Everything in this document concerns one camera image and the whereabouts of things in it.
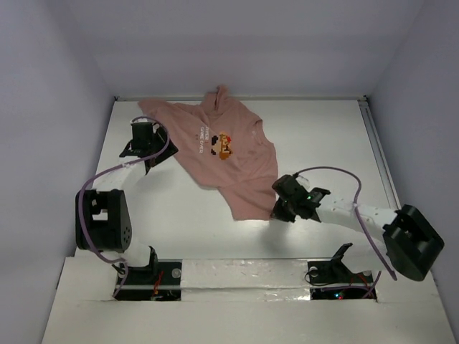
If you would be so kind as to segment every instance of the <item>pink t-shirt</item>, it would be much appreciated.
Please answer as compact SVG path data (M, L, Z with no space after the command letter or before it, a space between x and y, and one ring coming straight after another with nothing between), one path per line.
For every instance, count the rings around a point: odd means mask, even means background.
M200 105L147 99L138 106L166 126L179 149L177 161L199 185L218 188L233 219L270 218L271 186L278 178L274 145L262 120L225 86L206 94Z

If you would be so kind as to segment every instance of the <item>graphic print on t-shirt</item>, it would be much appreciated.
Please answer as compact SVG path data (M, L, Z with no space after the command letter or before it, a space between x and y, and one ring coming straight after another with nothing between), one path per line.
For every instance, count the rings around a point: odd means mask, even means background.
M204 144L209 142L209 127L201 127L201 130L199 131L199 152L203 153L204 152Z
M210 153L214 156L218 154L220 159L226 160L232 155L231 137L224 131L221 131L218 136L212 136L211 144L212 149L210 150Z

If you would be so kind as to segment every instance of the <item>cable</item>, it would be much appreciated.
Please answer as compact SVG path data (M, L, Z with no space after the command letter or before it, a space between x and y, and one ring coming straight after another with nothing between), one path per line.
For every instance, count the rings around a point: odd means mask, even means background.
M359 278L360 278L362 281L364 281L365 287L368 288L368 282L366 281L365 277L363 277L361 274L358 274L357 276L359 276Z
M378 275L376 276L376 279L373 282L372 287L368 290L368 292L362 296L362 299L366 299L371 293L373 293L374 288L376 287L376 283L378 283L379 278L381 277L381 272L378 272Z
M161 271L159 273L158 280L153 286L153 296L156 296L158 294L158 287L161 284L161 280L163 279L163 274L164 274L164 271Z
M309 272L306 272L306 274L304 275L304 280L305 280L308 284L312 285L313 287L325 287L326 285L332 285L332 284L333 284L333 283L321 283L321 284L317 285L317 284L315 284L315 283L312 283L311 281L308 281L308 280L306 279L307 276L310 276L310 275L309 275Z
M120 267L117 267L114 264L112 264L112 268L115 269L118 274L125 274L126 273L126 271L124 269L121 269Z
M356 176L355 174L353 174L352 172L349 172L348 170L344 170L342 168L332 167L332 166L316 166L316 167L304 168L303 170L300 170L297 173L295 173L293 175L293 177L297 178L300 175L300 173L303 173L303 172L306 172L306 171L312 171L312 170L334 170L334 171L340 171L340 172L348 174L348 175L350 175L350 176L352 176L352 177L354 177L356 179L356 181L358 183L358 187L357 187L356 194L354 195L354 201L353 202L354 202L354 205L355 205L354 212L356 214L357 221L359 221L360 226L361 226L362 230L364 231L364 234L365 234L366 238L368 239L368 242L372 246L372 248L373 248L374 252L376 253L376 255L378 256L379 260L381 260L381 263L384 265L386 270L389 272L389 274L392 277L392 279L394 281L397 281L397 276L395 274L395 271L390 268L389 264L387 264L387 262L386 262L386 259L382 256L382 253L378 250L376 244L374 243L372 237L370 236L370 233L368 232L368 229L366 229L364 220L362 219L362 217L360 215L359 206L357 204L357 200L359 199L359 194L360 194L360 191L361 191L361 180L360 180L360 178L358 176Z
M167 149L171 139L169 137L169 133L168 133L166 127L162 123L160 123L159 121L153 120L152 118L147 117L147 116L136 117L131 121L131 123L134 123L134 122L136 122L137 120L140 120L140 119L150 120L151 122L158 123L161 127L163 127L164 131L166 132L166 143L164 143L164 147L158 153L154 153L154 154L152 154L150 156L146 156L144 158L135 159L135 160L129 161L128 163L121 163L119 165L113 166L113 167L108 168L108 169L106 169L106 170L104 170L102 172L97 173L95 176L89 178L83 184L83 186L81 187L81 190L78 193L78 217L80 219L80 225L81 225L81 229L82 229L83 235L85 236L86 242L89 245L90 251L93 252L96 256L98 256L105 263L108 263L108 264L120 263L120 264L122 264L124 266L124 270L125 270L124 277L121 280L120 285L118 286L118 288L113 293L113 297L115 297L119 293L121 287L124 285L124 283L126 282L126 279L128 278L128 263L127 263L126 259L124 259L124 258L108 259L107 257L104 257L98 251L97 247L94 245L94 242L92 241L92 239L91 239L91 237L89 235L89 232L87 230L87 227L86 227L85 215L84 215L84 212L83 212L83 195L85 193L86 188L90 184L92 184L96 179L100 178L101 176L104 176L107 173L119 170L120 168L124 168L126 166L133 165L135 163L141 163L142 161L154 159L154 158L158 157L159 155L161 155Z
M362 287L361 285L344 285L340 287L327 287L327 288L323 288L322 290L347 290L347 289L363 289L363 290L368 291L367 287Z

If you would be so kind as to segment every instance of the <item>white platform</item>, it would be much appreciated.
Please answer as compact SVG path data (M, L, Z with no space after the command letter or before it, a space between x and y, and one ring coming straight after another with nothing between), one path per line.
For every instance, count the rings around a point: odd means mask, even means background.
M360 203L388 207L357 101L244 103L264 120L265 134L276 147L280 175L319 165L349 169L362 179ZM135 102L115 103L98 171L116 163L131 137L129 120L140 114ZM355 182L340 173L315 171L307 177L312 186L349 198L354 195ZM199 283L215 287L216 281L225 281L223 276L215 278L217 272L209 275L208 262L195 259L330 257L345 242L354 243L349 253L357 265L374 257L362 234L338 226L301 220L233 221L220 194L196 185L173 158L155 167L127 192L127 198L133 235L155 247L161 259L185 259L184 276L188 269L194 278L189 287ZM267 262L254 264L265 273ZM308 289L302 280L304 263L289 262L288 287ZM224 263L220 264L216 270L223 271ZM225 283L260 287L244 278ZM272 282L264 279L265 289L285 280L282 273L273 273ZM167 303L116 302L110 301L114 281L113 269L90 252L78 251L68 258L44 343L454 343L430 274L424 282L403 277L393 282L384 273L377 288L378 303L300 298L261 302L268 299L221 295Z

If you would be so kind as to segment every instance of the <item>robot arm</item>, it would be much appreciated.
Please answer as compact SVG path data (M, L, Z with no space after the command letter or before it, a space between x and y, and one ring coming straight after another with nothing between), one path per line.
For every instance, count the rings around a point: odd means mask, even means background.
M152 167L178 152L169 140L166 149L154 159L143 163L131 161L152 156L167 144L166 131L151 121L131 123L133 139L119 155L123 168L96 179L93 187L83 194L83 214L87 231L97 250L108 259L124 258L130 267L145 267L156 259L154 250L132 241L132 226L125 191L143 178ZM76 242L79 249L90 249L83 234L76 202Z
M273 209L276 219L294 222L299 215L302 219L364 230L355 212L357 205L329 190L307 191L290 175L279 178L273 189L279 195ZM384 241L392 266L407 278L422 281L445 243L419 210L408 205L397 211L358 205L358 210L369 235Z

